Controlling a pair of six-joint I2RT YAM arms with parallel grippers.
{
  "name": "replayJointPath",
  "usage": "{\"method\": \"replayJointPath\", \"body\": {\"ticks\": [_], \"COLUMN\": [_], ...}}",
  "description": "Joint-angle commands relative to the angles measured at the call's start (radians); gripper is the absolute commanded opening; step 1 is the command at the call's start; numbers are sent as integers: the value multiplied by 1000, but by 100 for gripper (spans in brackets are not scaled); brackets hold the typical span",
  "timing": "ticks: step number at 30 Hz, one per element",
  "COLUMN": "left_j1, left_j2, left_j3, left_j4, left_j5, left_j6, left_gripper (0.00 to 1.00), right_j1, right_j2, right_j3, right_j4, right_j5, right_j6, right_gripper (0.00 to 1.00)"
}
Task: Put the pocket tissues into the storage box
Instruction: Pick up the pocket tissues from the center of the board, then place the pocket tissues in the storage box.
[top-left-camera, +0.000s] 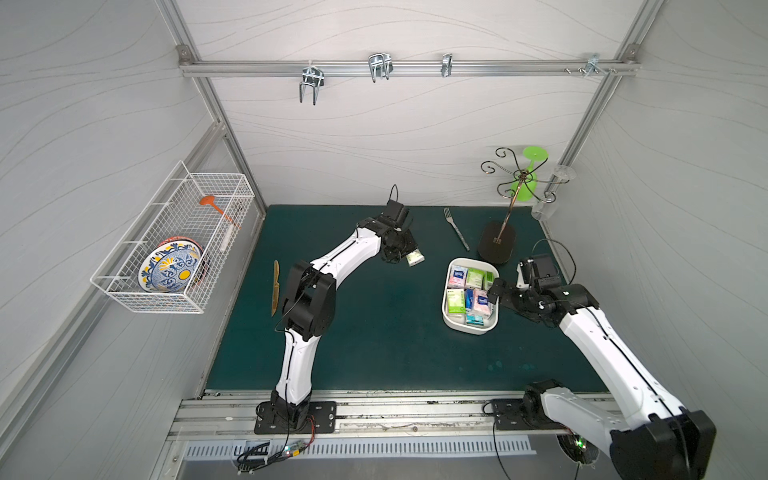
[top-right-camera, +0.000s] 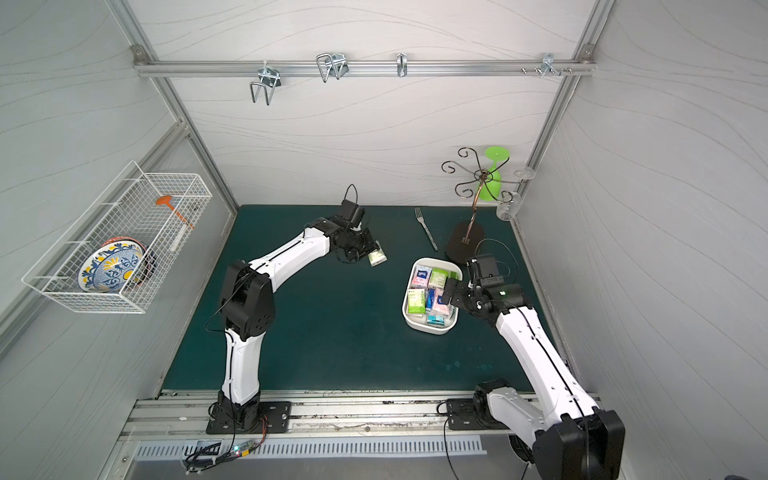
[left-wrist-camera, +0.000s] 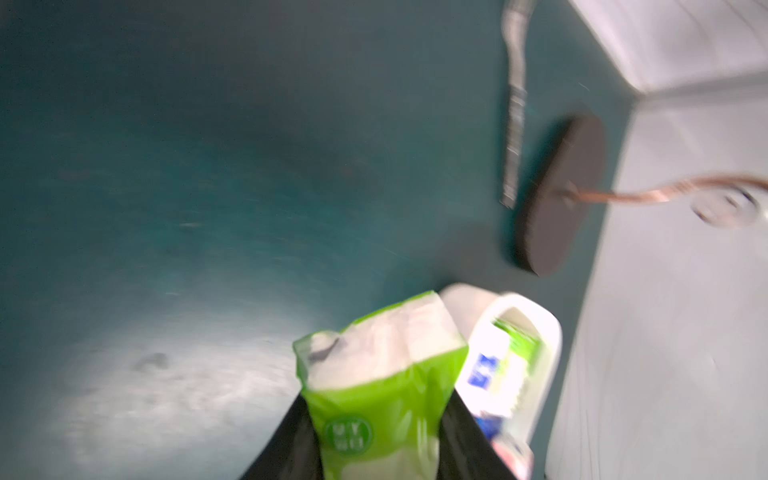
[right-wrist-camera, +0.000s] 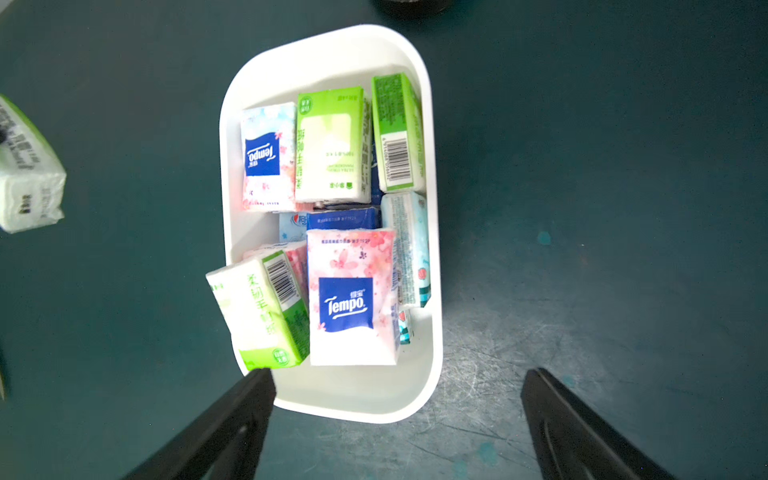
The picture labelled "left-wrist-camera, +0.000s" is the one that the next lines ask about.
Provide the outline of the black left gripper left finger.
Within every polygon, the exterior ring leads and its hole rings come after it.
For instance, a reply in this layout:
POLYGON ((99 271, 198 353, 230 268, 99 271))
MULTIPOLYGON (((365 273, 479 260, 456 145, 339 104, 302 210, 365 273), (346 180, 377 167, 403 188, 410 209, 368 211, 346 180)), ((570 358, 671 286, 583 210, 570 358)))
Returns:
POLYGON ((298 395, 241 480, 323 479, 319 442, 305 399, 298 395))

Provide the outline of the pink tissue pack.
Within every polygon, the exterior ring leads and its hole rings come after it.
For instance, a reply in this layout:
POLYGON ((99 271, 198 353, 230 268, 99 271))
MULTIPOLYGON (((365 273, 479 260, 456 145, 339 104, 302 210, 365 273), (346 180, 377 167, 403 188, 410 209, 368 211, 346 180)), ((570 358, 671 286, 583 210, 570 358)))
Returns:
POLYGON ((510 352, 509 336, 493 322, 478 324, 456 384, 475 417, 510 417, 528 377, 529 363, 510 352))

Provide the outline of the green tissue pack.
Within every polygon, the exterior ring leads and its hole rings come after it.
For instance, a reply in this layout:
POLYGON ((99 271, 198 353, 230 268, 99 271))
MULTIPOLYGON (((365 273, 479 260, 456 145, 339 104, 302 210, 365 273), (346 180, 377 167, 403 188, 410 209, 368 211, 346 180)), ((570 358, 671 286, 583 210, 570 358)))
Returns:
POLYGON ((511 353, 519 356, 529 364, 535 361, 541 342, 537 336, 527 333, 501 319, 496 319, 493 324, 509 336, 509 349, 511 353))
POLYGON ((439 426, 468 355, 428 291, 293 344, 327 479, 434 479, 439 426))

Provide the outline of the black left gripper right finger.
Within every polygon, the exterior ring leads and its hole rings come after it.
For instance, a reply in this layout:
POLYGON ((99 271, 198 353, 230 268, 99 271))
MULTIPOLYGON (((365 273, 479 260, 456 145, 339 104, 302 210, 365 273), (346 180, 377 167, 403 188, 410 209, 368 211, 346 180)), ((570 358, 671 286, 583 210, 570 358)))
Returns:
POLYGON ((457 391, 439 424, 439 480, 515 480, 457 391))

